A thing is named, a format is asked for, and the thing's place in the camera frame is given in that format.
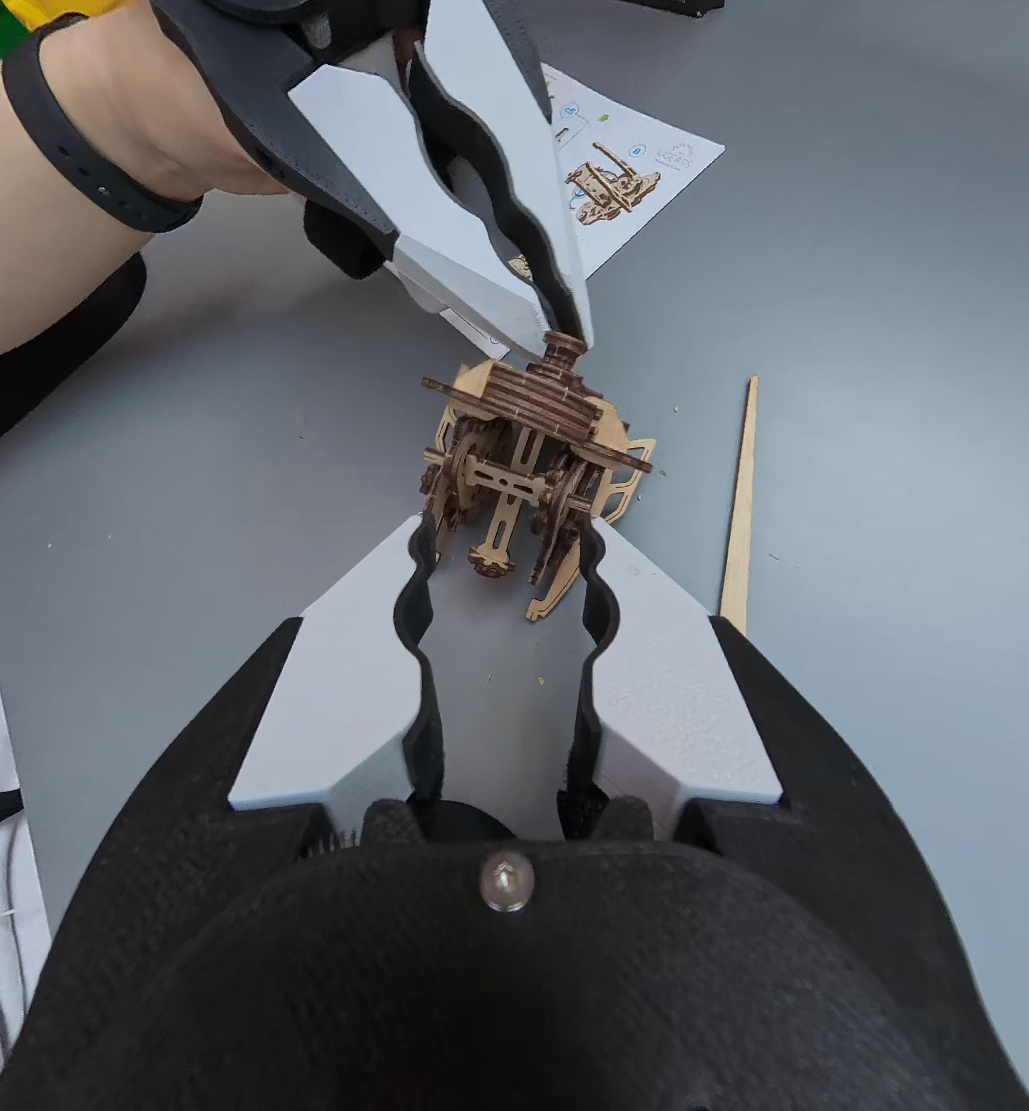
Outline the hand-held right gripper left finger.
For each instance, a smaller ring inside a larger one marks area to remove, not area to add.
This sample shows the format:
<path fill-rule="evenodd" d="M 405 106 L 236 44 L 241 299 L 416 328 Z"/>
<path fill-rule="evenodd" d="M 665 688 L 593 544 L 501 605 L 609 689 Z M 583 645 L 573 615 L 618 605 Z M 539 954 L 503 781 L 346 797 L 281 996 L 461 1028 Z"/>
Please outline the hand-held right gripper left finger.
<path fill-rule="evenodd" d="M 339 838 L 379 800 L 440 797 L 442 728 L 421 639 L 436 522 L 409 517 L 302 613 L 229 803 L 314 803 Z"/>

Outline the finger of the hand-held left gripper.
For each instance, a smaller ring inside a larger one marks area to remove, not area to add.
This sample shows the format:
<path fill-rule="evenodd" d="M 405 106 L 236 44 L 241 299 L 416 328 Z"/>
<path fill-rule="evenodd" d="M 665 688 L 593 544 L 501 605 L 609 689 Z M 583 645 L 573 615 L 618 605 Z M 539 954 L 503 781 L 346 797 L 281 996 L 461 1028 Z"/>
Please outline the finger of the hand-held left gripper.
<path fill-rule="evenodd" d="M 481 259 L 461 263 L 474 272 L 441 278 L 438 298 L 512 348 L 545 348 L 550 332 L 590 348 L 591 311 L 549 93 L 518 6 L 429 2 L 409 94 L 424 129 L 480 177 L 494 223 L 531 271 L 522 279 L 484 233 Z"/>
<path fill-rule="evenodd" d="M 414 112 L 383 76 L 341 67 L 318 69 L 289 97 L 394 226 L 392 263 L 416 300 L 453 310 L 440 279 L 474 272 L 461 263 L 481 259 L 488 231 L 439 180 Z"/>

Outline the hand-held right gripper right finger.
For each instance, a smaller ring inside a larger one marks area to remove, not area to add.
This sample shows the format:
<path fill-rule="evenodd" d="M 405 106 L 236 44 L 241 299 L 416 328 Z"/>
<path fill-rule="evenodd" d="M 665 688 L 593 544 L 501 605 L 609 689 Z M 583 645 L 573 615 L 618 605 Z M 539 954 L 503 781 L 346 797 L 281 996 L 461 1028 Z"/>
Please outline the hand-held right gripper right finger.
<path fill-rule="evenodd" d="M 583 528 L 580 570 L 593 648 L 578 697 L 578 812 L 635 797 L 667 839 L 692 799 L 778 803 L 782 785 L 705 607 L 602 519 Z"/>

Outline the wooden mechanical model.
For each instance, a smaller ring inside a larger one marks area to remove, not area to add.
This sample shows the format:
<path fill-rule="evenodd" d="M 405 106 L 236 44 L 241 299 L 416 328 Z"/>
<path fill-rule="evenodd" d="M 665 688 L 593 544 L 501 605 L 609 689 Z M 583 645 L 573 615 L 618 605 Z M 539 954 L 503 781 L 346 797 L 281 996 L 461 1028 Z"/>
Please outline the wooden mechanical model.
<path fill-rule="evenodd" d="M 478 575 L 499 579 L 514 569 L 509 544 L 527 507 L 541 539 L 529 582 L 552 572 L 546 595 L 528 605 L 530 622 L 550 615 L 575 584 L 582 523 L 625 516 L 656 446 L 630 437 L 616 407 L 577 374 L 582 341 L 555 331 L 546 340 L 545 356 L 523 370 L 494 359 L 462 367 L 451 384 L 421 382 L 447 400 L 434 446 L 424 449 L 424 511 L 437 536 L 491 511 L 468 560 Z"/>

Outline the person's left forearm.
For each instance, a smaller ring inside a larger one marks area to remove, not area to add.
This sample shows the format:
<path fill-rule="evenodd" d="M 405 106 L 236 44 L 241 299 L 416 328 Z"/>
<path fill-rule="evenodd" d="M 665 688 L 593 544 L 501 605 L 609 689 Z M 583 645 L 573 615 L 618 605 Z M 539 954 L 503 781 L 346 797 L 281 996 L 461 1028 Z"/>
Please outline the person's left forearm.
<path fill-rule="evenodd" d="M 0 64 L 0 354 L 61 319 L 148 239 L 47 161 L 14 116 Z"/>

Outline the grey desk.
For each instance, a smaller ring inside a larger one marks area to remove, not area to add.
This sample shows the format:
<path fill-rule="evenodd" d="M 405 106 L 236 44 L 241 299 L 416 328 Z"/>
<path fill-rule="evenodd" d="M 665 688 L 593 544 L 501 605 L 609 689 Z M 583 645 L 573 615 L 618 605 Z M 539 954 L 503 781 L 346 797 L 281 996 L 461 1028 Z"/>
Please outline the grey desk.
<path fill-rule="evenodd" d="M 718 603 L 759 377 L 749 634 L 883 785 L 1029 1088 L 1029 2 L 527 2 L 547 60 L 725 153 L 591 279 L 658 472 L 625 536 Z M 478 352 L 289 198 L 212 196 L 0 440 L 0 690 L 53 931 L 124 799 L 418 504 Z"/>

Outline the person's left hand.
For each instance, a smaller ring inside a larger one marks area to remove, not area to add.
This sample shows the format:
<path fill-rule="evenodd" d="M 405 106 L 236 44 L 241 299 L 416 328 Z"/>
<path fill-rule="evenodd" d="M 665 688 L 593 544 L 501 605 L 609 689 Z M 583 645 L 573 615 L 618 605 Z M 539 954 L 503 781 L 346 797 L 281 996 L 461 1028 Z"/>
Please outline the person's left hand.
<path fill-rule="evenodd" d="M 40 62 L 77 131 L 154 194 L 181 201 L 213 189 L 286 194 L 244 154 L 201 76 L 162 34 L 147 2 L 47 36 Z"/>

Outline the illustrated instruction booklet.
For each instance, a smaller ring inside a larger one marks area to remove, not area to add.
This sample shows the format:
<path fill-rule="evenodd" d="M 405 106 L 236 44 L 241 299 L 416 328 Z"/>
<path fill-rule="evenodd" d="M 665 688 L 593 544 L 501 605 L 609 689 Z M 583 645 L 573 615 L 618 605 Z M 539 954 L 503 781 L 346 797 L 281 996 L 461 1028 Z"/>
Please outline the illustrated instruction booklet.
<path fill-rule="evenodd" d="M 559 178 L 585 276 L 665 209 L 723 146 L 618 104 L 543 66 Z"/>

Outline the thin wooden stick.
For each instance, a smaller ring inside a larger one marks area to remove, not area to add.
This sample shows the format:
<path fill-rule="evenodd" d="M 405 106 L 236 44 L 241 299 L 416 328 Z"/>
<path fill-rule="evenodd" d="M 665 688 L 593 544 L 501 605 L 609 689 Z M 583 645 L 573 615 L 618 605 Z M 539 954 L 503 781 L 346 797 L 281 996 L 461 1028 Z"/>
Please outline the thin wooden stick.
<path fill-rule="evenodd" d="M 751 564 L 752 519 L 755 519 L 755 456 L 758 410 L 758 376 L 751 376 L 745 393 L 745 422 L 741 430 L 735 476 L 719 615 L 742 634 L 748 634 L 748 597 Z"/>

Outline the black wristband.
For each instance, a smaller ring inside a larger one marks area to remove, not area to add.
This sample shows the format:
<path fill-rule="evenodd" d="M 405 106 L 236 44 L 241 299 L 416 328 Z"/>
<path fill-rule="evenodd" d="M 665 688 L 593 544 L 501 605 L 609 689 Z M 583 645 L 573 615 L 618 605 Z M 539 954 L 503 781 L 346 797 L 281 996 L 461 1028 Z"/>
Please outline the black wristband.
<path fill-rule="evenodd" d="M 58 104 L 43 74 L 40 48 L 48 36 L 84 16 L 69 13 L 36 29 L 2 60 L 4 93 L 34 146 L 59 174 L 121 226 L 147 234 L 174 231 L 197 216 L 201 199 L 179 201 L 151 192 L 104 159 Z"/>

